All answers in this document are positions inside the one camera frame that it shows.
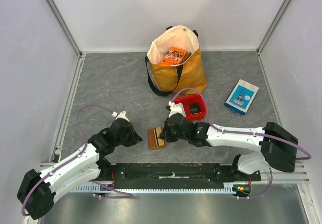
yellow tote bag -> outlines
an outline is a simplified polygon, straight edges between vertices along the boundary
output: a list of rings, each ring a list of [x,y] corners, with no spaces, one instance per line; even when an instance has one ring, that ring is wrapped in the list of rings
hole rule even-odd
[[[183,64],[173,66],[159,65],[171,47],[191,52],[191,56]],[[149,75],[147,63],[152,69],[153,80]],[[159,96],[167,96],[172,92],[176,93],[184,87],[192,87],[203,92],[207,86],[201,61],[198,33],[196,30],[192,31],[186,26],[170,26],[156,38],[147,53],[145,64],[149,85]],[[192,90],[186,90],[181,93],[184,95],[195,94]]]

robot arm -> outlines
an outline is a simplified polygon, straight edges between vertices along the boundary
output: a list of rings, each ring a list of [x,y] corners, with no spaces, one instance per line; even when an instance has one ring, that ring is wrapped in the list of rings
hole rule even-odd
[[[169,106],[170,114],[165,121],[161,139],[166,139],[167,142],[182,139],[196,147],[231,146],[252,150],[250,154],[235,156],[232,171],[240,174],[249,175],[258,169],[269,167],[283,172],[294,172],[297,150],[283,142],[258,136],[272,135],[298,145],[297,138],[278,124],[268,122],[266,127],[247,129],[219,125],[214,128],[209,123],[193,123],[185,119],[180,106],[173,102],[169,102]]]
[[[21,182],[17,198],[23,203],[35,184],[49,173],[50,176],[35,189],[26,203],[26,210],[31,218],[39,219],[72,189],[86,181],[109,175],[111,163],[105,159],[105,155],[112,153],[117,146],[130,147],[140,141],[142,138],[125,117],[125,112],[121,112],[109,128],[103,129],[88,140],[86,150],[81,155],[79,153],[84,146],[40,173],[34,169],[28,171]],[[78,158],[64,165],[74,156]]]

red container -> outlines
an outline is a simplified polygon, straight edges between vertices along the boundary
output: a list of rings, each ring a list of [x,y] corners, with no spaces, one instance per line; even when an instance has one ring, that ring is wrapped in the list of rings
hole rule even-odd
[[[199,94],[175,98],[174,103],[175,104],[182,103],[183,108],[185,109],[185,113],[186,113],[185,118],[189,121],[201,121],[202,119],[205,118],[205,116],[207,114],[206,104],[202,100],[201,96],[199,96]],[[194,104],[194,103],[199,104],[201,112],[191,115],[190,105]]]

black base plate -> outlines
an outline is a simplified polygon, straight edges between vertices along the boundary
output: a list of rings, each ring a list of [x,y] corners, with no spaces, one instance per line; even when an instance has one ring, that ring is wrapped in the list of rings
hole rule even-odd
[[[123,164],[111,166],[116,189],[209,189],[223,188],[224,182],[248,181],[234,176],[231,165],[220,164]],[[175,175],[188,178],[160,178]],[[250,175],[260,181],[259,171]],[[104,180],[112,180],[109,175]]]

orange box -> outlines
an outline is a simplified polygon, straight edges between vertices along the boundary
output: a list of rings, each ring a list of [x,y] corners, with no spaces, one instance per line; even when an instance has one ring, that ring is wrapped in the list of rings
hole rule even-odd
[[[185,57],[186,54],[187,54],[187,51],[184,49],[171,47],[168,53],[161,60],[159,65],[166,65],[166,66],[178,65],[180,64],[181,60]]]

